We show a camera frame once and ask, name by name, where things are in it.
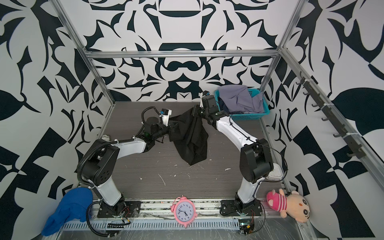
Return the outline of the black skirt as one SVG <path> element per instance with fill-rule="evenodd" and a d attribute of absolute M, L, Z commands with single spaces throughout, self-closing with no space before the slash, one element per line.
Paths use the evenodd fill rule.
<path fill-rule="evenodd" d="M 193 108 L 181 115 L 171 117 L 170 123 L 176 124 L 176 129 L 170 135 L 181 158 L 190 166 L 207 159 L 208 133 L 202 118 L 193 115 Z"/>

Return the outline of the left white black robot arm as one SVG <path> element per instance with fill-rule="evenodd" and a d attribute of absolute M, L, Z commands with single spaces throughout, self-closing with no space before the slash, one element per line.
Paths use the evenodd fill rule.
<path fill-rule="evenodd" d="M 80 160 L 77 167 L 78 181 L 89 187 L 101 200 L 101 209 L 108 217 L 118 216 L 126 207 L 125 198 L 116 187 L 112 174 L 118 159 L 146 153 L 155 142 L 166 135 L 173 136 L 178 123 L 167 124 L 148 119 L 137 136 L 127 140 L 96 140 Z"/>

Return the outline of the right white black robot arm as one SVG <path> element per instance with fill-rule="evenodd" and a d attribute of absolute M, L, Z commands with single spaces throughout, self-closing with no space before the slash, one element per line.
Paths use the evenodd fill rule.
<path fill-rule="evenodd" d="M 280 182 L 285 178 L 286 173 L 273 162 L 273 149 L 268 141 L 248 134 L 228 113 L 220 111 L 215 97 L 209 92 L 200 93 L 200 104 L 194 107 L 193 116 L 205 119 L 240 151 L 239 168 L 243 180 L 234 199 L 235 209 L 239 214 L 244 214 L 256 203 L 261 183 Z"/>

